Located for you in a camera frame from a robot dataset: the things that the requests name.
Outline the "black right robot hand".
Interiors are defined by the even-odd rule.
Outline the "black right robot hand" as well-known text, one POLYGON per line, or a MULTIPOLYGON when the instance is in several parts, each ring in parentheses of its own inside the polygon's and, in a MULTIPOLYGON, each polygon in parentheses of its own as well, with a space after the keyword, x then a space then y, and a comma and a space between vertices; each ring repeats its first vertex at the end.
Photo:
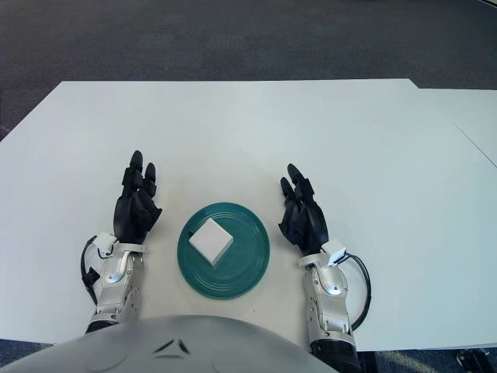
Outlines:
POLYGON ((280 179, 285 210, 278 226, 283 236, 300 249, 302 256, 318 254, 328 241, 323 211, 314 200, 310 180, 292 163, 287 166, 287 172, 292 184, 286 177, 280 179))

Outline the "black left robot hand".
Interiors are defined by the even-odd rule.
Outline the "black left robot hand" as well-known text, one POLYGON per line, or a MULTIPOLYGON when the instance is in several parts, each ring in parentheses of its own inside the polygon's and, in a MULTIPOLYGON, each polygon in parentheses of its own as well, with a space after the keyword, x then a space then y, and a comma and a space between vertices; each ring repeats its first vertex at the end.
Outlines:
POLYGON ((157 190, 155 165, 149 162, 142 172, 143 155, 136 150, 124 171, 123 190, 113 215, 114 235, 122 243, 141 245, 162 213, 153 201, 157 190))

